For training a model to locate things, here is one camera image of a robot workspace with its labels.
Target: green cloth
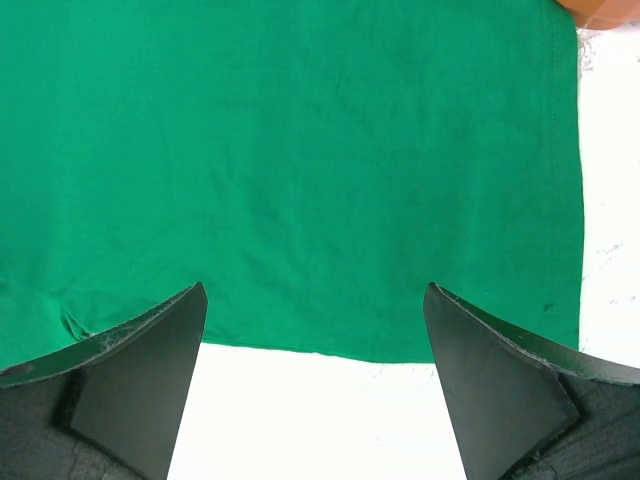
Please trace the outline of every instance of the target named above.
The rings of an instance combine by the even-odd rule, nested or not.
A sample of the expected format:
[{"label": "green cloth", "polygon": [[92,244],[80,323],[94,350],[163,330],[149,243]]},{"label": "green cloth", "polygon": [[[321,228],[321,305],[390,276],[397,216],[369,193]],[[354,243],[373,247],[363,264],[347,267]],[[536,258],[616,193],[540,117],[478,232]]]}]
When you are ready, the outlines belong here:
[{"label": "green cloth", "polygon": [[429,362],[437,281],[577,346],[551,0],[0,0],[0,367],[202,281],[207,342]]}]

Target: white table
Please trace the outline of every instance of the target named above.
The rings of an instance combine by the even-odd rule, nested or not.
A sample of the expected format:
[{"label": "white table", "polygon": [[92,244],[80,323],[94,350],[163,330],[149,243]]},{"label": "white table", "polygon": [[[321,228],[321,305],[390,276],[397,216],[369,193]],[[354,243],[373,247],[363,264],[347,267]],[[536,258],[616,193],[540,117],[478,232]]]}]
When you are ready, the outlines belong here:
[{"label": "white table", "polygon": [[[640,27],[581,32],[581,350],[640,367]],[[202,345],[172,480],[463,480],[433,365]]]}]

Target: green t-shirt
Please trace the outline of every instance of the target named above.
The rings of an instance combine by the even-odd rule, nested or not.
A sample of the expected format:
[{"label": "green t-shirt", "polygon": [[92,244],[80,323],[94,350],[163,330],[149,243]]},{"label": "green t-shirt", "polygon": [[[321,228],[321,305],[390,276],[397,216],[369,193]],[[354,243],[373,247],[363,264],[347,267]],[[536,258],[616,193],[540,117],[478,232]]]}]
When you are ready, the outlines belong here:
[{"label": "green t-shirt", "polygon": [[429,362],[430,281],[575,347],[551,0],[0,0],[0,368],[188,285],[204,339]]}]

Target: orange object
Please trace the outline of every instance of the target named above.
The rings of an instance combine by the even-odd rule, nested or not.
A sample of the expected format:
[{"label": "orange object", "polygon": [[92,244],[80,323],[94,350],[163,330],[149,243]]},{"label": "orange object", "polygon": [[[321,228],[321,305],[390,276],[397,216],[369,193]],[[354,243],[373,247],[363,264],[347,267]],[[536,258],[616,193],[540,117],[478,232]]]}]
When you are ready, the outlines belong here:
[{"label": "orange object", "polygon": [[576,25],[591,30],[609,30],[640,21],[640,0],[557,0],[571,12]]}]

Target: green fabric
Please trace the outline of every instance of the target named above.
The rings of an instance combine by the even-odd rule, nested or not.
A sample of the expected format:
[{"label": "green fabric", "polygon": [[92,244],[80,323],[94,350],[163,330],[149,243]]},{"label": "green fabric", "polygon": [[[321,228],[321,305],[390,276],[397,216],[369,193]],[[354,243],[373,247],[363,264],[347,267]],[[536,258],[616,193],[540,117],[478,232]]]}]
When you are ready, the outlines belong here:
[{"label": "green fabric", "polygon": [[430,281],[577,346],[551,0],[0,0],[0,367],[188,285],[205,340],[432,360]]}]

